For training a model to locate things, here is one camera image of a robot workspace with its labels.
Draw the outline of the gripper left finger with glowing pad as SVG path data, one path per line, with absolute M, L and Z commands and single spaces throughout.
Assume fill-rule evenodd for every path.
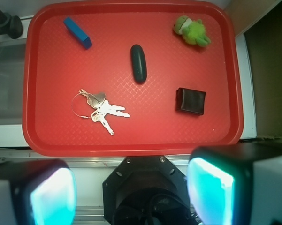
M 0 225 L 70 225 L 76 181 L 60 159 L 0 163 Z

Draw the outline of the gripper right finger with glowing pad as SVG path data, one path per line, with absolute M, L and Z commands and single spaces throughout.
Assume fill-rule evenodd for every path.
M 282 225 L 282 143 L 198 147 L 187 190 L 205 225 Z

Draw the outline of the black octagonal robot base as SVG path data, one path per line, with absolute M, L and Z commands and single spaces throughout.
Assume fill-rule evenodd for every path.
M 111 225 L 196 225 L 186 176 L 164 156 L 126 157 L 103 181 Z

